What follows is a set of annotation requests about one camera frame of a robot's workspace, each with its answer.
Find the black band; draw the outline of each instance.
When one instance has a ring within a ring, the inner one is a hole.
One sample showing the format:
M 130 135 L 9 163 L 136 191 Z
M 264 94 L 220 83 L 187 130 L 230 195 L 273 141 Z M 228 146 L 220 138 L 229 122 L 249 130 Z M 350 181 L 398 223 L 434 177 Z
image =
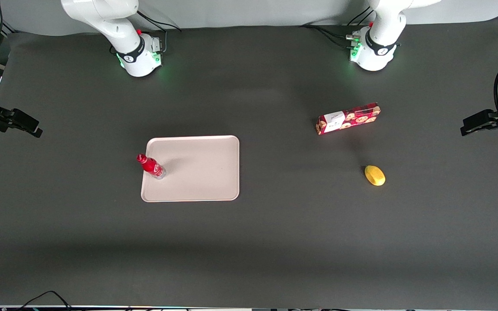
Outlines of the black band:
M 134 51 L 131 51 L 130 53 L 120 53 L 117 51 L 116 54 L 118 54 L 119 57 L 127 63 L 134 63 L 138 56 L 144 51 L 144 48 L 145 40 L 144 38 L 140 37 L 140 45 L 138 45 L 138 47 Z
M 374 53 L 378 56 L 383 56 L 386 55 L 393 47 L 395 46 L 395 43 L 389 44 L 389 45 L 381 45 L 377 44 L 374 41 L 372 41 L 372 38 L 370 38 L 370 29 L 366 32 L 365 35 L 365 40 L 366 44 L 374 51 Z

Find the dark gray tablecloth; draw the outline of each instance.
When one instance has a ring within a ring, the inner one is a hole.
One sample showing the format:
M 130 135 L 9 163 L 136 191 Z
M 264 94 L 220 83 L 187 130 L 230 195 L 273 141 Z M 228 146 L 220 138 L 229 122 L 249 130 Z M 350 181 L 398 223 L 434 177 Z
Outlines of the dark gray tablecloth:
M 494 106 L 498 19 L 407 26 L 377 73 L 296 27 L 170 32 L 139 79 L 101 35 L 12 39 L 0 102 L 44 134 L 0 133 L 0 304 L 53 289 L 73 305 L 498 310 L 498 131 L 459 132 Z M 373 101 L 376 122 L 314 132 Z M 141 200 L 147 140 L 219 134 L 241 141 L 235 201 Z

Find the white wall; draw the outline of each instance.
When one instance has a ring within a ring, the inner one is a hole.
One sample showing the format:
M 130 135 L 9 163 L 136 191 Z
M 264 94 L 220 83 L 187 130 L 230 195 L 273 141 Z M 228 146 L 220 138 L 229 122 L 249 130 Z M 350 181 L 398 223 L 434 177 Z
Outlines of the white wall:
M 24 32 L 94 32 L 69 18 L 60 0 L 1 0 L 1 6 L 4 20 Z M 182 28 L 300 25 L 320 19 L 328 19 L 325 24 L 346 23 L 367 6 L 366 0 L 140 0 L 140 9 L 149 16 L 174 20 Z M 498 0 L 442 0 L 405 14 L 409 24 L 478 22 L 498 16 Z M 153 29 L 138 16 L 130 20 L 135 26 Z

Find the red box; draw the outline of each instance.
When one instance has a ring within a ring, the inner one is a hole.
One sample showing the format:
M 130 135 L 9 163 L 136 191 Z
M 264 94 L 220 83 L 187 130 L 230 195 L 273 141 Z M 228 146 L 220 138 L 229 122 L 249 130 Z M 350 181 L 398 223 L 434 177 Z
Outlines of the red box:
M 318 117 L 316 132 L 322 135 L 335 130 L 343 130 L 360 124 L 374 122 L 381 110 L 377 102 L 352 109 L 332 112 Z

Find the red bottle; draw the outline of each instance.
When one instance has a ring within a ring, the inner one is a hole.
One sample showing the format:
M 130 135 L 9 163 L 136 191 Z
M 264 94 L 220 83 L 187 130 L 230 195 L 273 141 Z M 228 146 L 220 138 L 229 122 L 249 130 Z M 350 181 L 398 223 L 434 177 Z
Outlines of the red bottle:
M 156 179 L 163 179 L 166 175 L 166 170 L 159 163 L 155 161 L 153 158 L 146 157 L 145 154 L 138 154 L 138 162 L 142 164 L 144 171 L 149 173 Z

